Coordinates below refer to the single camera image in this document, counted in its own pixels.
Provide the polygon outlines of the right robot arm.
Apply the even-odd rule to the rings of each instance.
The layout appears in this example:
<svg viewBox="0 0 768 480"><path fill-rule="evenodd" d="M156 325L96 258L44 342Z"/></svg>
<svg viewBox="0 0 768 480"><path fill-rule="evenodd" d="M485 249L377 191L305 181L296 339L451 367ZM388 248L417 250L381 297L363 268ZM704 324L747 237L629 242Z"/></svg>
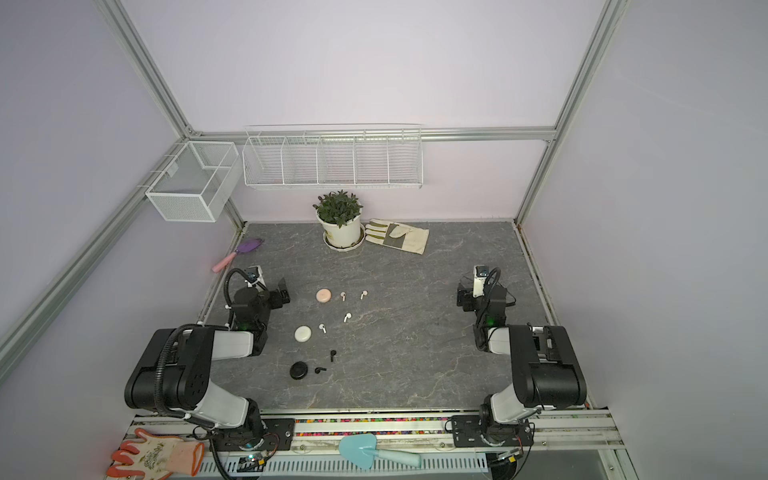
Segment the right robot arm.
<svg viewBox="0 0 768 480"><path fill-rule="evenodd" d="M475 315L476 348L509 358L512 381L488 395L477 414L450 419L455 446L523 449L534 443L534 416L586 402L586 381L564 327L508 325L506 290L499 285L488 295L458 285L456 303Z"/></svg>

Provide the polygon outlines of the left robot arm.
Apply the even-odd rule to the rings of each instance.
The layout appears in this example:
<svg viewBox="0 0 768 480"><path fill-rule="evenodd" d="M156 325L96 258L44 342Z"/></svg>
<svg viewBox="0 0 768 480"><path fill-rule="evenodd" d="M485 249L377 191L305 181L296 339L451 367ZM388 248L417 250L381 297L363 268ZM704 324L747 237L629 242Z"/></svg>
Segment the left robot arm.
<svg viewBox="0 0 768 480"><path fill-rule="evenodd" d="M263 419L255 400L211 379L214 362L263 352L271 312L290 302L286 281L280 280L273 290L257 282L226 302L226 325L157 330L127 381L124 401L131 409L203 428L219 451L286 451L294 434L291 420Z"/></svg>

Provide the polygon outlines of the pink earbud charging case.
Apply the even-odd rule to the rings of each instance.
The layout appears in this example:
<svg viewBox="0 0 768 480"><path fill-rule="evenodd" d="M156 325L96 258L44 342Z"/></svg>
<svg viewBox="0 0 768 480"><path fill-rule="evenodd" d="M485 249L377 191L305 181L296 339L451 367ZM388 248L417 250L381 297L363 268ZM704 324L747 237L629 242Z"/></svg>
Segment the pink earbud charging case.
<svg viewBox="0 0 768 480"><path fill-rule="evenodd" d="M319 303L327 303L333 298L333 294L329 289L320 289L316 293L316 300Z"/></svg>

